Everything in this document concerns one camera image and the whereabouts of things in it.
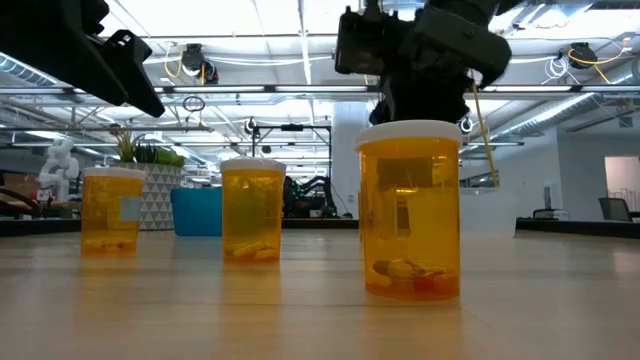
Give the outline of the clear plastic bin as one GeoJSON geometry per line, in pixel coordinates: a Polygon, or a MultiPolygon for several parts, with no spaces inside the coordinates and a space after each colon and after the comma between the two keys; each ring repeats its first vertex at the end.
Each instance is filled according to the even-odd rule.
{"type": "Polygon", "coordinates": [[[516,232],[517,199],[500,188],[460,188],[462,237],[512,238],[516,232]]]}

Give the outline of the green potted plant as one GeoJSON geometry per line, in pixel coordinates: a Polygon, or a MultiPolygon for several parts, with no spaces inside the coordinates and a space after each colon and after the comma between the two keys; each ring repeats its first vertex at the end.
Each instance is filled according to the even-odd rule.
{"type": "Polygon", "coordinates": [[[186,158],[172,149],[152,145],[144,139],[145,135],[134,136],[130,130],[112,127],[109,134],[117,140],[116,150],[123,163],[143,163],[183,167],[186,158]]]}

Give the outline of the black office chair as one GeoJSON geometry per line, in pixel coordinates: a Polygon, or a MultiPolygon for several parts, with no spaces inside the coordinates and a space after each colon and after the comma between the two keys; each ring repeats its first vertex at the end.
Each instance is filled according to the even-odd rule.
{"type": "Polygon", "coordinates": [[[622,198],[599,198],[600,208],[605,220],[634,222],[640,220],[640,211],[631,211],[622,198]]]}

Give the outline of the cardboard box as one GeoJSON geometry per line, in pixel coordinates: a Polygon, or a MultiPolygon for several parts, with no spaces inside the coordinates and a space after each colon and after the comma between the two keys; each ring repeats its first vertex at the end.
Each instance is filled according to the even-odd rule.
{"type": "Polygon", "coordinates": [[[31,200],[36,199],[39,189],[38,176],[28,173],[4,173],[4,187],[31,200]]]}

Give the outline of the orange bottle with oval pills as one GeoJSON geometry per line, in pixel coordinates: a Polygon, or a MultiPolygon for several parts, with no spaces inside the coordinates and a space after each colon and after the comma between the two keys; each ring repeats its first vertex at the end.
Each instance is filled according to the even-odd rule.
{"type": "Polygon", "coordinates": [[[224,260],[277,262],[286,166],[271,159],[238,157],[222,162],[220,170],[224,260]]]}

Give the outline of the triangle-patterned planter pot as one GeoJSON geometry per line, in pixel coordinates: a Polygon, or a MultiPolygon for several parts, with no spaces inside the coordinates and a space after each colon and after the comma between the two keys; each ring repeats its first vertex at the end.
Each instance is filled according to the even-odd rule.
{"type": "Polygon", "coordinates": [[[146,173],[142,189],[139,229],[141,231],[173,230],[171,191],[180,187],[180,167],[149,163],[121,163],[120,167],[146,173]]]}

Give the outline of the labelled orange pill bottle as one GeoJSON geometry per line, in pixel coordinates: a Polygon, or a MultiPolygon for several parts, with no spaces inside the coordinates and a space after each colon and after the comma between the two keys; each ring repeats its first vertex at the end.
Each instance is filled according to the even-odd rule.
{"type": "Polygon", "coordinates": [[[86,168],[82,175],[81,254],[134,254],[146,173],[109,167],[86,168]]]}

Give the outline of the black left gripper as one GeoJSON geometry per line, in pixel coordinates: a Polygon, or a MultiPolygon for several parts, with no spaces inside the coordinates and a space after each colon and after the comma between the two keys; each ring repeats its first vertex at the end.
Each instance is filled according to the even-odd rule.
{"type": "Polygon", "coordinates": [[[99,34],[109,12],[105,0],[0,0],[0,52],[111,104],[126,102],[158,118],[165,108],[144,69],[152,50],[141,38],[116,31],[103,45],[105,61],[88,40],[71,36],[99,34]]]}

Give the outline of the ceiling light bar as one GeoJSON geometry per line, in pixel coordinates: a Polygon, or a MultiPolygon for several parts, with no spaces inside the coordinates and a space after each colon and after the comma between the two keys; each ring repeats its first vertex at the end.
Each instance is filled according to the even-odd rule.
{"type": "Polygon", "coordinates": [[[367,93],[368,86],[351,85],[278,85],[275,93],[367,93]]]}
{"type": "Polygon", "coordinates": [[[175,93],[262,93],[264,86],[176,86],[175,93]]]}
{"type": "Polygon", "coordinates": [[[483,89],[483,92],[493,93],[561,93],[570,92],[571,85],[492,85],[483,89]]]}

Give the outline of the black metal frame stand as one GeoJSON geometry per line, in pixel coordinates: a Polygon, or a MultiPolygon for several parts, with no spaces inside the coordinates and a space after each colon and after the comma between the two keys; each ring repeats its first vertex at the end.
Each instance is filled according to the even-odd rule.
{"type": "Polygon", "coordinates": [[[331,166],[332,166],[332,127],[329,125],[257,125],[254,133],[250,135],[251,156],[267,155],[277,147],[281,149],[301,148],[302,150],[316,151],[323,147],[326,155],[300,155],[275,157],[275,160],[284,163],[287,169],[285,177],[290,176],[300,189],[300,197],[295,205],[295,214],[285,218],[336,218],[337,207],[332,195],[331,166]],[[267,137],[274,131],[283,133],[302,133],[310,131],[313,139],[280,140],[268,142],[267,137]]]}

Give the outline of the white pillar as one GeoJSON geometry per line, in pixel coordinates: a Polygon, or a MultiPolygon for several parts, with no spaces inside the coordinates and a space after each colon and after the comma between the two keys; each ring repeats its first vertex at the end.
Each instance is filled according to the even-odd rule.
{"type": "Polygon", "coordinates": [[[332,116],[332,195],[341,215],[359,218],[360,160],[357,137],[369,125],[365,102],[335,102],[332,116]]]}

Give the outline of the person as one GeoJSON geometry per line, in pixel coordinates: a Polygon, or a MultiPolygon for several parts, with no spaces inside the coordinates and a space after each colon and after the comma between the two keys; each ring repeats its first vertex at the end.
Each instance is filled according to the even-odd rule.
{"type": "Polygon", "coordinates": [[[285,217],[295,214],[295,205],[299,197],[299,185],[290,176],[286,176],[283,184],[283,213],[285,217]]]}

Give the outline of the blue plastic bin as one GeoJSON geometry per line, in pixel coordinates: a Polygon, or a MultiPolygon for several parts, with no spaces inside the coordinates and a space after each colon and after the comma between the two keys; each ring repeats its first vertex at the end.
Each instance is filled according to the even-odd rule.
{"type": "Polygon", "coordinates": [[[174,231],[181,237],[222,235],[222,188],[174,188],[170,194],[174,231]]]}

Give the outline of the white robot figurine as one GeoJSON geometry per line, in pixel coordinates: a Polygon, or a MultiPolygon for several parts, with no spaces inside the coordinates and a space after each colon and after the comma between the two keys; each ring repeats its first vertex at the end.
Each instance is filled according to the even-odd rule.
{"type": "Polygon", "coordinates": [[[38,181],[41,189],[54,187],[55,200],[67,202],[70,181],[80,174],[79,162],[71,155],[74,142],[57,139],[46,150],[46,162],[40,170],[38,181]]]}

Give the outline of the large orange pill bottle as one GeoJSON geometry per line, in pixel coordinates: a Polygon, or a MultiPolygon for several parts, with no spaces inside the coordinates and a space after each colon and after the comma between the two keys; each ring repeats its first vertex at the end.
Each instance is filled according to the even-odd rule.
{"type": "Polygon", "coordinates": [[[358,137],[360,239],[367,291],[406,300],[460,294],[458,126],[375,125],[358,137]]]}

